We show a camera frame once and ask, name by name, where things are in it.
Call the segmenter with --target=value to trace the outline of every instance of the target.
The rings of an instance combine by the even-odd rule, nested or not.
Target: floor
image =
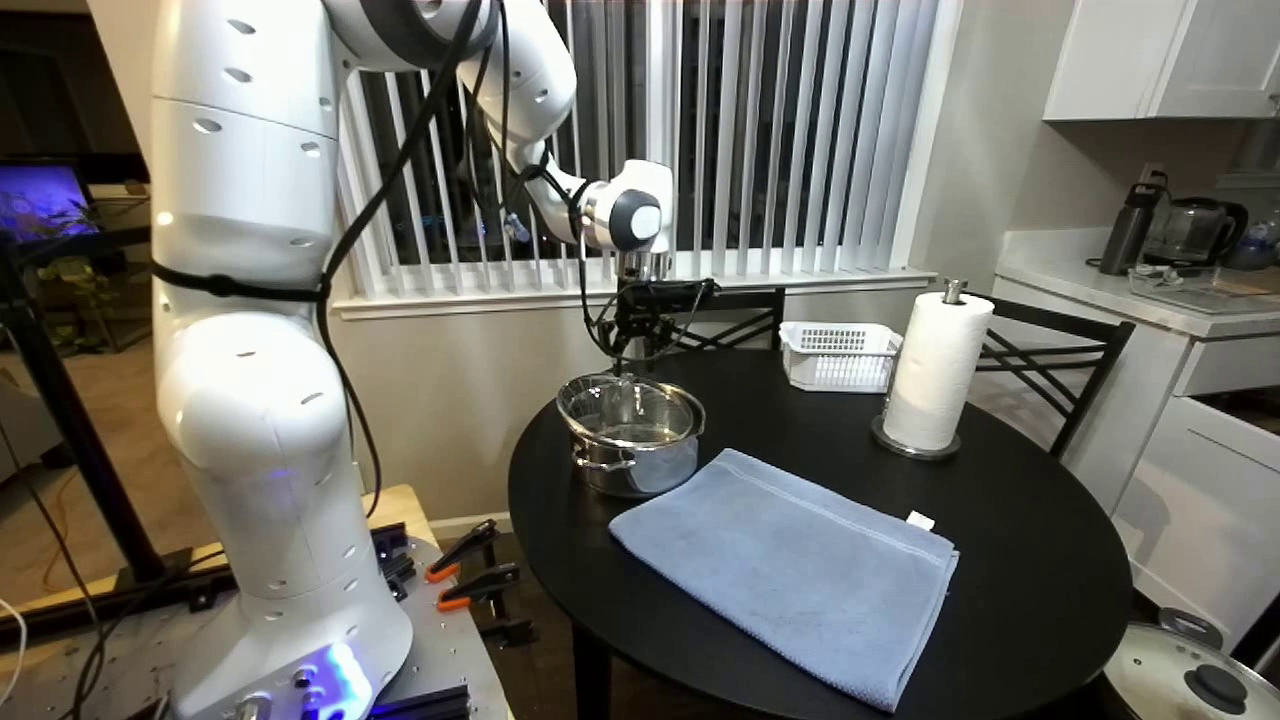
[[[62,357],[69,377],[125,481],[156,550],[177,550],[217,539],[191,484],[179,474],[179,458],[156,418],[156,369],[153,342],[137,340],[118,350]],[[13,350],[0,350],[0,384],[26,395],[31,378]],[[26,492],[38,492],[56,526],[62,532],[80,572],[87,580],[110,577],[125,559],[83,492],[75,469],[38,469],[0,484],[0,601],[23,603],[49,592],[70,588],[69,565],[56,550],[49,525]],[[572,645],[562,617],[538,597],[524,572],[510,592],[510,610],[533,618],[536,640],[521,649],[490,645],[490,664],[507,687],[507,704],[529,720],[572,716]],[[717,707],[691,690],[651,679],[629,664],[617,664],[617,716],[668,716],[668,720],[717,720],[743,716]]]

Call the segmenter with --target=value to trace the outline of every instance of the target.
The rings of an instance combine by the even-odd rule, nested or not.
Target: kitchen counter
[[[1280,269],[1102,274],[1086,269],[1101,248],[1102,227],[1007,233],[997,274],[1196,340],[1280,331]]]

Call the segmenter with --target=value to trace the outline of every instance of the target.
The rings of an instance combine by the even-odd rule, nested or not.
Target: blue towel
[[[822,683],[891,710],[955,542],[743,452],[617,517],[610,537]]]

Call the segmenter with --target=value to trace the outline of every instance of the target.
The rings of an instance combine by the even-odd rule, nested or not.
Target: window
[[[677,173],[670,272],[803,278],[891,269],[941,0],[547,0],[577,57],[552,149],[577,175],[629,157]],[[577,289],[465,91],[439,73],[358,77],[349,194],[381,178],[425,88],[455,96],[354,257],[364,296]],[[607,289],[610,260],[591,260]]]

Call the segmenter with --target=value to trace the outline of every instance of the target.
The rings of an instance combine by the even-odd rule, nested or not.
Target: round table
[[[922,512],[958,546],[896,716],[1033,710],[1095,679],[1115,652],[1130,588],[1123,542],[1079,481],[1007,424],[963,406],[958,452],[919,463],[871,440],[885,395],[794,390],[773,378],[763,350],[670,357],[656,377],[703,401],[703,458],[739,448],[887,517]],[[633,504],[591,492],[568,448],[556,406],[538,406],[507,492],[524,565],[577,631],[578,716],[607,716],[607,657],[766,716],[880,716],[629,554],[607,520]]]

